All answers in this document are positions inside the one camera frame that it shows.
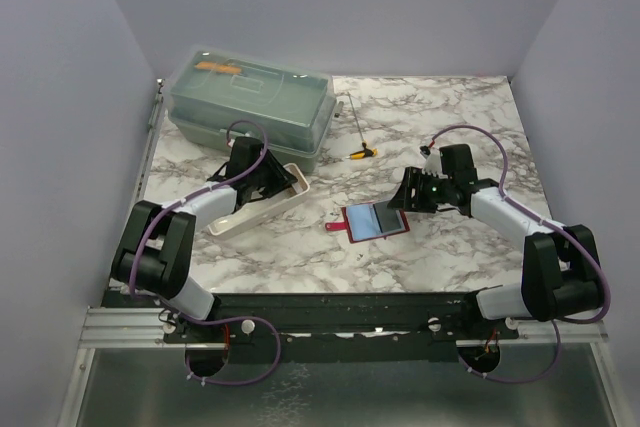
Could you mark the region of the credit card with magnetic stripe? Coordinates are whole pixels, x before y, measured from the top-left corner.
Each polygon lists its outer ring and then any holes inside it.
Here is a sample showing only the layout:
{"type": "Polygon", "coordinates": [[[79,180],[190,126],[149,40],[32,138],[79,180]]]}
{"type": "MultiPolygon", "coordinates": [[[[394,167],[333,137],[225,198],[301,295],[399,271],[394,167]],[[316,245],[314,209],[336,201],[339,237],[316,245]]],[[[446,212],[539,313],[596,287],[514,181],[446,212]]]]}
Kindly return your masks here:
{"type": "Polygon", "coordinates": [[[375,203],[373,209],[382,235],[404,230],[405,225],[400,211],[389,208],[387,201],[375,203]]]}

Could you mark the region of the red leather card holder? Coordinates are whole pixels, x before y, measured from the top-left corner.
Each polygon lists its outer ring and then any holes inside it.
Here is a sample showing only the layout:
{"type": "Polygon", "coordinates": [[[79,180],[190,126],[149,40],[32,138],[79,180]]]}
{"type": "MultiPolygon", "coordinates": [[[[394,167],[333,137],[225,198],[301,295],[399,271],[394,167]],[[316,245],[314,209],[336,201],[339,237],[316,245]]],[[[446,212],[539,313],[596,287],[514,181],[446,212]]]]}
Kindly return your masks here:
{"type": "Polygon", "coordinates": [[[349,242],[352,244],[386,239],[390,236],[400,235],[410,231],[405,213],[399,210],[404,221],[404,230],[389,235],[382,235],[373,209],[375,203],[378,202],[353,204],[343,207],[341,209],[342,219],[340,221],[326,223],[325,230],[327,232],[346,232],[349,242]]]}

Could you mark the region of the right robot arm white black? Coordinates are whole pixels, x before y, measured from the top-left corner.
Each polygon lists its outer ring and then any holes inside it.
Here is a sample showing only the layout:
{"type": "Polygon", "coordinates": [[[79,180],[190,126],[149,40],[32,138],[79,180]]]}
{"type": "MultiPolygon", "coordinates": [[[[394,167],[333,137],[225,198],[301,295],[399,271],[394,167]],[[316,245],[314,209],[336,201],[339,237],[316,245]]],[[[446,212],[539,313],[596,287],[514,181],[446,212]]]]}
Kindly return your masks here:
{"type": "Polygon", "coordinates": [[[481,179],[466,144],[440,150],[421,148],[436,158],[440,175],[407,167],[388,207],[434,214],[451,207],[493,228],[522,252],[521,280],[467,296],[460,326],[480,339],[507,317],[546,322],[601,308],[605,288],[593,264],[597,249],[592,232],[582,226],[546,221],[509,203],[492,179],[481,179]]]}

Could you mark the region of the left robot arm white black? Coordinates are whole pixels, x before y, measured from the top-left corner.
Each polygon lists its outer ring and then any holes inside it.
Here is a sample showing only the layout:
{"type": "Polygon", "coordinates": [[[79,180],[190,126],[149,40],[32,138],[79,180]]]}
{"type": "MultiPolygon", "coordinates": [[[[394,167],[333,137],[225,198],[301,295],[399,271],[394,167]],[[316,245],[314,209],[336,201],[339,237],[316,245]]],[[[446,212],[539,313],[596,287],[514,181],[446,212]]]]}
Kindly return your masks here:
{"type": "Polygon", "coordinates": [[[230,157],[204,185],[179,199],[137,202],[129,214],[111,265],[110,277],[134,295],[150,293],[187,320],[201,342],[222,327],[218,301],[190,274],[197,232],[224,217],[238,219],[250,204],[263,204],[295,187],[298,179],[261,140],[241,137],[230,157]]]}

